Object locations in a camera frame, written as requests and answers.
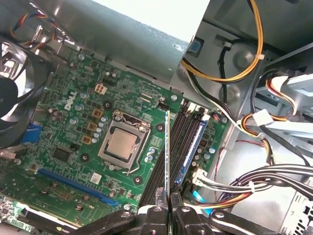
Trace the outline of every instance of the yellow wire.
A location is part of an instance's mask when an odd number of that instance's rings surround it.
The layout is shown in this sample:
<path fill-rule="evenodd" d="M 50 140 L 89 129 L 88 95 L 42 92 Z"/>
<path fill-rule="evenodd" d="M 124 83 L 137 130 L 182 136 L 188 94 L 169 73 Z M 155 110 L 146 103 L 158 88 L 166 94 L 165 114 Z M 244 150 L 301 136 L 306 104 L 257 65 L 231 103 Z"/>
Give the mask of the yellow wire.
<path fill-rule="evenodd" d="M 239 75 L 236 75 L 236 76 L 230 77 L 230 78 L 226 78 L 226 79 L 222 79 L 222 78 L 218 78 L 218 77 L 208 76 L 208 75 L 194 69 L 192 66 L 190 66 L 189 64 L 187 64 L 184 61 L 181 62 L 183 64 L 183 66 L 186 69 L 188 69 L 189 71 L 191 71 L 193 74 L 195 74 L 199 77 L 213 80 L 213 81 L 217 81 L 217 82 L 233 82 L 233 81 L 239 80 L 239 79 L 247 76 L 252 70 L 254 70 L 254 68 L 257 66 L 257 64 L 260 60 L 259 56 L 262 54 L 262 51 L 263 51 L 263 27 L 262 27 L 261 17 L 259 14 L 259 9 L 258 9 L 257 4 L 255 3 L 255 0 L 250 0 L 250 2 L 252 5 L 252 10 L 253 10 L 254 18 L 255 18 L 255 22 L 256 22 L 256 28 L 257 28 L 257 34 L 258 34 L 258 48 L 256 51 L 256 56 L 254 57 L 252 63 L 250 64 L 250 66 L 248 68 L 246 68 Z"/>

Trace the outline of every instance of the white wire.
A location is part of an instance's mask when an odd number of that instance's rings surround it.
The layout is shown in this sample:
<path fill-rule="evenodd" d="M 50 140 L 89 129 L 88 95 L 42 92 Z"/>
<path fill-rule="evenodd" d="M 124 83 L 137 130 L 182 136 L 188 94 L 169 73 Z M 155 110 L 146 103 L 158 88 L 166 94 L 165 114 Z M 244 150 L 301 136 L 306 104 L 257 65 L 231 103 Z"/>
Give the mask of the white wire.
<path fill-rule="evenodd" d="M 189 79 L 189 81 L 190 81 L 191 86 L 193 87 L 193 89 L 194 89 L 199 95 L 201 95 L 202 98 L 204 98 L 206 101 L 210 102 L 211 104 L 213 104 L 214 106 L 216 106 L 219 110 L 221 110 L 222 113 L 231 121 L 231 123 L 232 123 L 237 129 L 239 129 L 240 131 L 246 133 L 247 135 L 249 135 L 249 136 L 251 136 L 251 137 L 254 137 L 254 138 L 259 139 L 259 137 L 260 137 L 260 135 L 262 135 L 262 133 L 258 134 L 258 136 L 254 136 L 253 134 L 251 134 L 251 133 L 245 131 L 243 128 L 241 128 L 240 125 L 238 125 L 238 123 L 237 123 L 234 119 L 232 119 L 232 118 L 230 117 L 230 115 L 228 114 L 228 112 L 227 112 L 222 106 L 220 106 L 218 103 L 214 102 L 213 100 L 209 99 L 208 97 L 206 97 L 205 95 L 203 95 L 201 92 L 198 91 L 198 89 L 195 87 L 194 83 L 192 82 L 192 80 L 191 80 L 191 78 L 190 78 L 190 76 L 189 76 L 189 74 L 188 74 L 186 68 L 185 68 L 184 66 L 181 66 L 181 67 L 182 67 L 182 69 L 184 70 L 184 72 L 186 73 L 186 75 L 187 75 L 187 77 L 188 77 L 188 79 Z"/>

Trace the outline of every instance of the mounting screw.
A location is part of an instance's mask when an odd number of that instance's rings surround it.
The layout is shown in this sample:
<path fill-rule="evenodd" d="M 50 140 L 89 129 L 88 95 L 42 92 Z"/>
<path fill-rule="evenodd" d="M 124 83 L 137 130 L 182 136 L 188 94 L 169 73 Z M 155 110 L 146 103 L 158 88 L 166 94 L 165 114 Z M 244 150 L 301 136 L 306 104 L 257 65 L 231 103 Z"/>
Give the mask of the mounting screw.
<path fill-rule="evenodd" d="M 78 59 L 79 59 L 80 61 L 83 61 L 83 60 L 85 59 L 85 55 L 84 55 L 84 54 L 79 54 L 79 55 L 78 55 Z"/>
<path fill-rule="evenodd" d="M 114 170 L 115 166 L 114 165 L 109 165 L 109 170 Z"/>
<path fill-rule="evenodd" d="M 216 212 L 214 215 L 215 215 L 215 217 L 217 217 L 217 218 L 223 218 L 223 217 L 224 217 L 224 214 L 221 213 L 221 212 Z"/>
<path fill-rule="evenodd" d="M 115 121 L 121 121 L 121 120 L 122 120 L 122 118 L 120 116 L 115 117 Z"/>
<path fill-rule="evenodd" d="M 181 210 L 182 210 L 183 212 L 189 212 L 189 211 L 190 211 L 190 208 L 189 208 L 189 207 L 183 207 L 183 208 L 181 208 Z"/>
<path fill-rule="evenodd" d="M 129 213 L 129 212 L 124 212 L 124 213 L 122 213 L 122 215 L 121 215 L 121 217 L 122 218 L 127 218 L 127 217 L 129 217 L 131 214 Z"/>
<path fill-rule="evenodd" d="M 198 230 L 198 234 L 200 234 L 200 235 L 205 235 L 205 231 L 204 230 Z"/>
<path fill-rule="evenodd" d="M 227 118 L 226 117 L 222 118 L 222 123 L 227 123 Z"/>
<path fill-rule="evenodd" d="M 153 209 L 153 211 L 154 212 L 160 212 L 160 211 L 162 211 L 162 208 L 161 207 L 156 207 L 156 208 Z"/>
<path fill-rule="evenodd" d="M 172 101 L 177 101 L 177 95 L 175 95 L 175 94 L 172 95 L 172 96 L 171 96 L 171 100 L 172 100 Z"/>
<path fill-rule="evenodd" d="M 143 126 L 139 126 L 139 131 L 142 132 L 142 133 L 146 133 L 147 129 L 144 128 Z"/>

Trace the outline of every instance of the blue pcie slot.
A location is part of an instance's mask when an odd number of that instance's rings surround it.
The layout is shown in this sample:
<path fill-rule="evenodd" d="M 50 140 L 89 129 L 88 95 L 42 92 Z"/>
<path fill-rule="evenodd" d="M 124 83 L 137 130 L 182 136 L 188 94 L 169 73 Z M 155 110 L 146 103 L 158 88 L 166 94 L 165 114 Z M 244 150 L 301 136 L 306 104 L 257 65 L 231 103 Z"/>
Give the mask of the blue pcie slot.
<path fill-rule="evenodd" d="M 73 187 L 75 189 L 78 189 L 78 190 L 80 190 L 82 192 L 90 194 L 90 195 L 92 195 L 92 196 L 94 196 L 96 198 L 99 198 L 101 200 L 101 202 L 104 202 L 104 203 L 106 203 L 106 204 L 108 204 L 110 206 L 117 206 L 119 204 L 118 201 L 114 201 L 114 200 L 108 198 L 103 193 L 100 193 L 100 192 L 98 192 L 98 191 L 96 191 L 94 189 L 91 189 L 89 187 L 86 187 L 84 185 L 76 183 L 76 182 L 74 182 L 72 180 L 64 178 L 63 176 L 57 175 L 55 173 L 52 173 L 52 172 L 50 172 L 50 171 L 48 171 L 46 169 L 41 168 L 41 169 L 38 170 L 38 173 L 41 174 L 41 175 L 44 175 L 46 177 L 52 178 L 52 179 L 54 179 L 54 180 L 56 180 L 58 182 L 61 182 L 61 183 L 65 184 L 65 185 L 68 185 L 68 186 L 71 186 L 71 187 Z"/>
<path fill-rule="evenodd" d="M 178 175 L 175 179 L 175 183 L 177 183 L 179 185 L 182 183 L 183 179 L 185 178 L 185 175 L 186 175 L 188 168 L 192 162 L 192 159 L 196 153 L 198 145 L 202 139 L 202 136 L 204 134 L 207 123 L 208 123 L 208 121 L 201 121 L 200 122 L 200 126 L 197 130 L 195 137 L 194 137 L 194 141 L 192 142 L 190 149 L 187 153 L 187 156 L 185 158 L 185 161 L 182 163 L 180 170 L 178 172 Z"/>

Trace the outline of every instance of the black ram slot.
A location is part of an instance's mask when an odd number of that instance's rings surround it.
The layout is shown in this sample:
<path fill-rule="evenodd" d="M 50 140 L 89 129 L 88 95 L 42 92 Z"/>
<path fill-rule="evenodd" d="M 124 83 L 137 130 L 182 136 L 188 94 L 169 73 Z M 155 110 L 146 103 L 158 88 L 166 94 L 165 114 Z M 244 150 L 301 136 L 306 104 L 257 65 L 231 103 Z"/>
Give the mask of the black ram slot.
<path fill-rule="evenodd" d="M 187 132 L 184 136 L 182 143 L 180 144 L 180 148 L 178 154 L 175 156 L 171 155 L 174 164 L 171 164 L 171 171 L 170 171 L 170 186 L 171 188 L 174 187 L 174 182 L 177 177 L 177 174 L 180 170 L 181 164 L 185 161 L 185 157 L 187 155 L 188 150 L 191 147 L 193 139 L 197 133 L 197 130 L 200 126 L 201 115 L 195 114 L 193 119 L 189 123 Z"/>
<path fill-rule="evenodd" d="M 177 114 L 173 127 L 171 128 L 171 139 L 170 143 L 177 142 L 177 139 L 180 137 L 180 133 L 182 133 L 182 127 L 185 126 L 187 117 L 186 111 L 187 107 L 186 104 L 182 107 L 180 112 Z M 173 144 L 170 145 L 171 150 L 175 148 Z M 159 187 L 163 180 L 164 180 L 164 171 L 165 171 L 165 158 L 164 158 L 164 149 L 161 151 L 159 155 L 156 165 L 153 168 L 152 175 L 150 176 L 150 180 L 148 181 L 144 192 L 139 201 L 139 207 L 148 205 L 153 202 L 153 198 L 155 196 L 157 187 Z"/>

